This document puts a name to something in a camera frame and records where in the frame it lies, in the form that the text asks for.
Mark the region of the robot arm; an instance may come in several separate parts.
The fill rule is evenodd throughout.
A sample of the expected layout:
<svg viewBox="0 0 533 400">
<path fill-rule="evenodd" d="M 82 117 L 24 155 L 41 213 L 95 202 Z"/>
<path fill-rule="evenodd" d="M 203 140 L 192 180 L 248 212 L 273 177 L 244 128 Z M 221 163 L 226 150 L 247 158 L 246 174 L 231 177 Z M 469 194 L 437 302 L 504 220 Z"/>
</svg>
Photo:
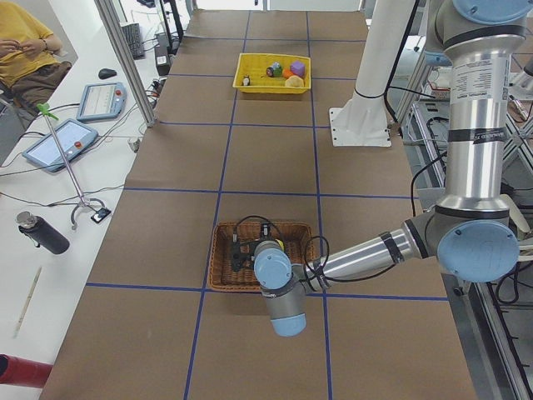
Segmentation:
<svg viewBox="0 0 533 400">
<path fill-rule="evenodd" d="M 376 278 L 410 258 L 434 257 L 471 283 L 496 280 L 517 264 L 501 173 L 510 56 L 526 38 L 531 9 L 529 1 L 431 3 L 427 40 L 452 65 L 444 194 L 399 229 L 313 262 L 292 265 L 276 242 L 260 244 L 254 273 L 278 335 L 305 329 L 308 293 Z"/>
</svg>

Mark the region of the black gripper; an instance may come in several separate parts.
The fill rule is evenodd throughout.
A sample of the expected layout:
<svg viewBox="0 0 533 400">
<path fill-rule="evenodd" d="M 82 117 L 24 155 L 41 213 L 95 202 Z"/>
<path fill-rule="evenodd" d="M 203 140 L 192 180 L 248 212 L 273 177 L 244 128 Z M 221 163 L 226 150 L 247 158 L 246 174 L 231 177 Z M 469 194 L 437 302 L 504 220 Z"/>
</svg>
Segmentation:
<svg viewBox="0 0 533 400">
<path fill-rule="evenodd" d="M 256 257 L 261 251 L 273 246 L 271 237 L 271 226 L 269 223 L 261 225 L 260 239 L 252 241 L 248 244 L 248 250 L 251 257 Z"/>
</svg>

